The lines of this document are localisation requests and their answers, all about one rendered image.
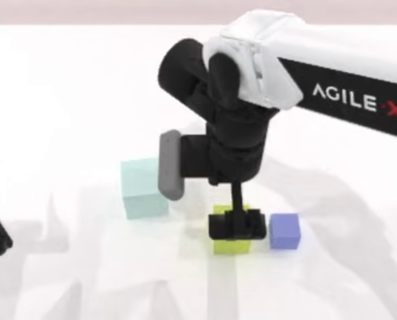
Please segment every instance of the agile x logo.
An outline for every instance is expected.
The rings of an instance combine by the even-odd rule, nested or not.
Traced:
[[[374,95],[359,94],[353,90],[339,89],[333,85],[323,87],[316,83],[312,96],[321,97],[334,102],[341,102],[350,107],[363,109],[369,112],[380,112],[379,110],[386,110],[387,116],[397,118],[397,103],[388,100],[385,103],[378,104],[378,98]]]

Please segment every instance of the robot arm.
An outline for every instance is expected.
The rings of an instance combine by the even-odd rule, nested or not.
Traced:
[[[256,10],[204,44],[206,66],[216,53],[237,63],[244,101],[297,105],[397,136],[397,47]]]

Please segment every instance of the blue cube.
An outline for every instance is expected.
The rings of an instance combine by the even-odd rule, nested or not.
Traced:
[[[270,217],[270,245],[272,249],[296,250],[300,242],[297,213],[274,213]]]
[[[158,159],[122,162],[121,190],[128,219],[168,215],[168,200],[158,190]]]

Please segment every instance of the red x letter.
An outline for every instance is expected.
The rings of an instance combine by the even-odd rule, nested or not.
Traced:
[[[389,106],[389,108],[390,108],[390,110],[389,110],[389,112],[388,112],[388,115],[389,115],[389,116],[392,116],[392,115],[397,116],[397,105],[396,105],[394,102],[392,102],[392,101],[388,101],[386,104],[387,104],[387,105]]]

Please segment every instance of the white tabletop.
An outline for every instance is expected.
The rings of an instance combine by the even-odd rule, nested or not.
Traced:
[[[397,27],[333,27],[397,41]],[[0,27],[0,320],[397,320],[397,138],[301,109],[272,120],[245,201],[298,212],[297,251],[212,255],[225,187],[188,181],[128,221],[119,162],[204,122],[159,89],[179,39],[217,27]]]

